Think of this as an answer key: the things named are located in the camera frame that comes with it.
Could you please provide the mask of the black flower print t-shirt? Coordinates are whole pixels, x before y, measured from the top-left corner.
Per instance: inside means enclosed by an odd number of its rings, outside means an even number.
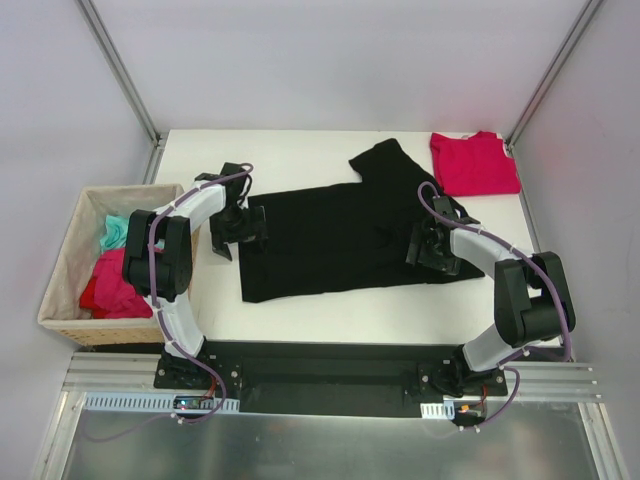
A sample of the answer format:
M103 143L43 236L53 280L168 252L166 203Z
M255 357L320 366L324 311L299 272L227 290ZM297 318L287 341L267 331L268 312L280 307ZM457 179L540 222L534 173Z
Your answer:
M417 188L436 180L396 139L349 165L359 182L250 197L265 212L267 238L239 246L243 301L483 277L468 262L456 275L407 264L413 226L427 215Z

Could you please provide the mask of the wicker laundry basket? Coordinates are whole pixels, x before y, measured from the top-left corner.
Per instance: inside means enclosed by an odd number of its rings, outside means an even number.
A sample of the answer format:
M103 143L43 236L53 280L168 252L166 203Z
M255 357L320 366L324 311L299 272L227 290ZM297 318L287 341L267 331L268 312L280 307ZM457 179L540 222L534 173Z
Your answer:
M83 346L162 342L155 319L97 319L80 307L80 297L101 255L99 239L106 233L106 217L127 218L136 209L154 210L183 193L179 184L84 188L45 291L38 324Z

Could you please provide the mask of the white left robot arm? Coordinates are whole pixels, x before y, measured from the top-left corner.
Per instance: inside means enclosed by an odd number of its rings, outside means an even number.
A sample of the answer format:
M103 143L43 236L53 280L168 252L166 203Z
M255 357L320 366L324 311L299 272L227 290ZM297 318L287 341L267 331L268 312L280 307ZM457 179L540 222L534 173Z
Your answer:
M186 192L155 210L129 217L122 276L150 306L176 358L176 375L188 388L204 387L210 363L198 356L205 342L190 305L193 275L192 236L209 226L214 254L232 259L230 246L267 239L262 207L245 204L253 184L250 163L225 163L218 174L198 175Z

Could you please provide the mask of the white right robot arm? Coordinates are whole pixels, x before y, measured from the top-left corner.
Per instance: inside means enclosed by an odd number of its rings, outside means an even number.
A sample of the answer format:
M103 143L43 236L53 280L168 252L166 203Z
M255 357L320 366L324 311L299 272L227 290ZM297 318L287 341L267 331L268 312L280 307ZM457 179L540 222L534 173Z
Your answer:
M448 196L422 200L428 215L412 231L406 262L458 276L469 263L494 282L493 324L460 348L452 387L473 394L486 373L539 342L571 340L576 318L559 256L525 253L461 217Z

